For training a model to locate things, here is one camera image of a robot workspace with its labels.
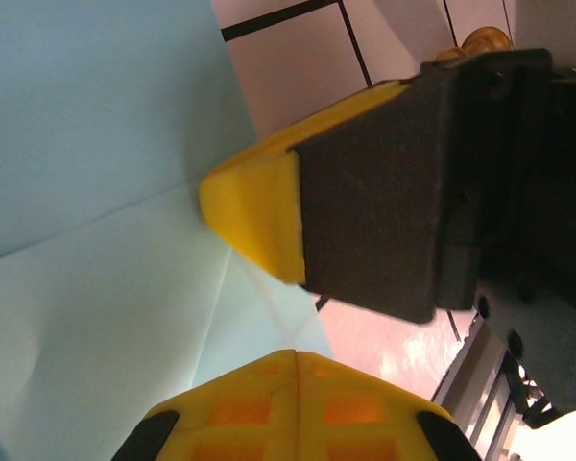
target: black rubber pad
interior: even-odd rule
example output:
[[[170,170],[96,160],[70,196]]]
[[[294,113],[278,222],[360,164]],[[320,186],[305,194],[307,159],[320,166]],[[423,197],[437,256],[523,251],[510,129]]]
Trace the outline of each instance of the black rubber pad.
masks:
[[[438,285],[443,98],[419,85],[294,150],[304,287],[425,323]]]
[[[179,418],[177,411],[167,410],[141,421],[111,460],[155,461]]]
[[[443,416],[421,411],[416,419],[438,461],[481,461],[459,426]]]

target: light blue paper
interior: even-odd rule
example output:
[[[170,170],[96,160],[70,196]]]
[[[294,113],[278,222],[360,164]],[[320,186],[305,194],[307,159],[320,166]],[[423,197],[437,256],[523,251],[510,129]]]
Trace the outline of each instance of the light blue paper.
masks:
[[[192,384],[282,349],[332,356],[312,295],[233,253]]]
[[[10,459],[109,459],[188,389],[229,252],[184,186],[0,259]]]
[[[0,256],[253,141],[208,0],[0,2]]]

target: yellow plastic piece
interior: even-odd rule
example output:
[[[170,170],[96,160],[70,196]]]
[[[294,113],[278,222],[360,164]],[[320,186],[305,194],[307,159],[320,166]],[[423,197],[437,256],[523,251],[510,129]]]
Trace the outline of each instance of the yellow plastic piece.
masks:
[[[437,461],[434,403],[311,352],[279,351],[155,407],[180,418],[157,461]]]
[[[296,144],[384,104],[407,85],[357,93],[211,170],[200,188],[207,225],[238,253],[287,283],[304,283]]]

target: black screw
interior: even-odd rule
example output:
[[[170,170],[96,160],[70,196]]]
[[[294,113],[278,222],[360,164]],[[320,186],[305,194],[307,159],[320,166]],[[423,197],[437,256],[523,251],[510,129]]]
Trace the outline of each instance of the black screw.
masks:
[[[513,329],[508,333],[508,351],[510,351],[516,360],[521,359],[525,351],[522,345],[522,339],[520,339],[518,333]]]
[[[478,305],[476,306],[480,317],[483,319],[488,319],[491,315],[491,307],[489,306],[489,300],[487,300],[486,296],[481,296],[478,298]]]

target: pink surface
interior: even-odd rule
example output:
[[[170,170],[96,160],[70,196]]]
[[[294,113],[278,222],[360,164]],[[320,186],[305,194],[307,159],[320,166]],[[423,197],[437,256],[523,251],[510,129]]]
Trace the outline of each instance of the pink surface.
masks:
[[[426,399],[463,345],[442,311],[426,326],[336,301],[320,315],[335,360]]]

